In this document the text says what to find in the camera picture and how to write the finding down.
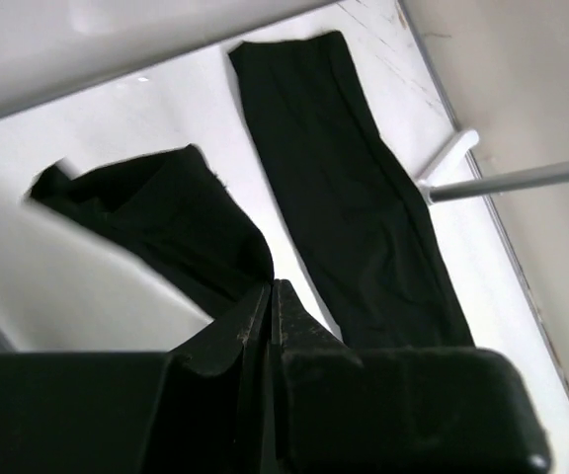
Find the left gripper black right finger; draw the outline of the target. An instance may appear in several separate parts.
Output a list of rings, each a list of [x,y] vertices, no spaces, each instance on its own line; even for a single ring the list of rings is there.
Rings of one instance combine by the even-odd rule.
[[[283,473],[342,473],[354,354],[305,310],[292,283],[274,282],[270,363],[276,457]]]

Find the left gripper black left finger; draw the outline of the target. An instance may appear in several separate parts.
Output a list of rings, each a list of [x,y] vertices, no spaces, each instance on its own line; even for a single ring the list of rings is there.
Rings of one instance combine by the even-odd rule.
[[[172,351],[165,387],[165,471],[258,473],[271,287]]]

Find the black trousers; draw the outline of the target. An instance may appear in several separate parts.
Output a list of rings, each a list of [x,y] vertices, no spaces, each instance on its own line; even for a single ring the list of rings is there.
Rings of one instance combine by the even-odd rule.
[[[472,346],[428,207],[380,136],[343,35],[243,42],[229,57],[288,233],[344,343]],[[77,178],[52,165],[29,196],[212,318],[275,277],[265,237],[192,145]]]

